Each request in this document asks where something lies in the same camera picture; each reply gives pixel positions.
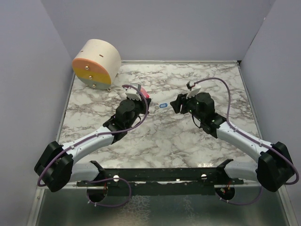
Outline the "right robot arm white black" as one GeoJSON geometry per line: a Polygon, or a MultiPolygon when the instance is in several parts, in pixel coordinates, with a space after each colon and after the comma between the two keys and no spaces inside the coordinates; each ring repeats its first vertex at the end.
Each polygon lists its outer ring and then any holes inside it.
{"type": "Polygon", "coordinates": [[[254,163],[231,160],[216,172],[219,183],[227,184],[233,178],[246,179],[259,182],[265,189],[275,192],[296,174],[283,143],[272,144],[231,126],[225,117],[216,113],[209,93],[201,92],[193,97],[179,94],[170,105],[175,113],[190,113],[200,122],[205,133],[226,141],[254,160],[254,163]]]}

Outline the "pink strap keyring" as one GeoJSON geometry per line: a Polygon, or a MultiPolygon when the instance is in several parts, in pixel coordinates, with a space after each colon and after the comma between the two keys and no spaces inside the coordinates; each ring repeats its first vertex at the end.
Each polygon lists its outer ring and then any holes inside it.
{"type": "Polygon", "coordinates": [[[147,93],[147,91],[143,87],[140,88],[140,92],[143,94],[143,96],[145,98],[150,98],[150,95],[147,93]]]}

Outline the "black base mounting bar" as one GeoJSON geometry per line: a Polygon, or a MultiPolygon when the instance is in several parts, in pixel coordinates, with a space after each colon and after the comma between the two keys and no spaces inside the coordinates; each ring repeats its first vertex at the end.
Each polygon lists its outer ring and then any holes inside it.
{"type": "Polygon", "coordinates": [[[77,186],[109,196],[214,195],[215,186],[243,184],[228,177],[224,167],[101,169],[92,182],[82,180],[77,186]]]}

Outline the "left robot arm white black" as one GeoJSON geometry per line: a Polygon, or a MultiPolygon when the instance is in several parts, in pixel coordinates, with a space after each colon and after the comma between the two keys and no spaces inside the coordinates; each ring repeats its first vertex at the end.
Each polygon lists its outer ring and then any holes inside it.
{"type": "Polygon", "coordinates": [[[74,165],[90,153],[121,140],[146,119],[151,98],[120,102],[116,112],[96,131],[69,143],[49,143],[34,167],[37,185],[56,192],[71,182],[74,165]]]}

